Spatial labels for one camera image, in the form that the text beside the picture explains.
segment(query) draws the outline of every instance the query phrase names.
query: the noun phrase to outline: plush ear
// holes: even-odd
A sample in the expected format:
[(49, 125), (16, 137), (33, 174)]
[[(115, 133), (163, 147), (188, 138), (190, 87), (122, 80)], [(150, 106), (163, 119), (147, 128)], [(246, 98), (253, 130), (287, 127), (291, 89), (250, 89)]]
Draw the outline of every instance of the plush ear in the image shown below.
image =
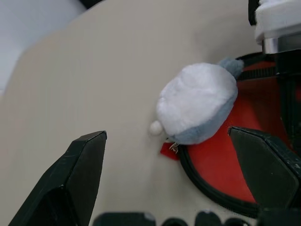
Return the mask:
[(242, 60), (234, 60), (231, 58), (221, 60), (218, 65), (230, 72), (235, 79), (240, 76), (244, 69), (244, 62)]

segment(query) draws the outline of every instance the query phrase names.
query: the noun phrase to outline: tabletop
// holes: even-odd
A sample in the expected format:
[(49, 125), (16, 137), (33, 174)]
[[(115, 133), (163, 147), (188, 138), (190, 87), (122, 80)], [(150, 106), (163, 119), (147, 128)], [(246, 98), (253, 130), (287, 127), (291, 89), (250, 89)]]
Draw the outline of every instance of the tabletop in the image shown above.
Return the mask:
[(147, 211), (193, 225), (213, 203), (151, 137), (160, 91), (186, 65), (260, 50), (247, 0), (106, 0), (27, 50), (0, 101), (0, 225), (71, 141), (106, 130), (93, 219)]

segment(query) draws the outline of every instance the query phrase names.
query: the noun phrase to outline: red fabric tag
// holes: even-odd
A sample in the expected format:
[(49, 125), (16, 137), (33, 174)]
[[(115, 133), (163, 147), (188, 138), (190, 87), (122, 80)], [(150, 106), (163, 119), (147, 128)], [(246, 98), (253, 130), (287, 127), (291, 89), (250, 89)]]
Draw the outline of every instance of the red fabric tag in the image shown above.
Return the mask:
[(173, 150), (169, 149), (171, 145), (173, 145), (173, 143), (163, 143), (160, 153), (177, 161), (179, 160), (179, 157)]

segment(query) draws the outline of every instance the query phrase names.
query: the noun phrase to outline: plush toy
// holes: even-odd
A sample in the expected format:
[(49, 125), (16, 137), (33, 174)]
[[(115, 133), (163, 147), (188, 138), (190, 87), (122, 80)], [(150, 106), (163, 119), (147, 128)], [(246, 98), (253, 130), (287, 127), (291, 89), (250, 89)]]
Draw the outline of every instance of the plush toy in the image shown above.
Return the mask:
[(218, 65), (184, 67), (161, 91), (158, 120), (150, 133), (165, 131), (170, 140), (183, 145), (212, 137), (232, 110), (238, 94), (236, 78), (243, 68), (243, 61), (228, 58)]

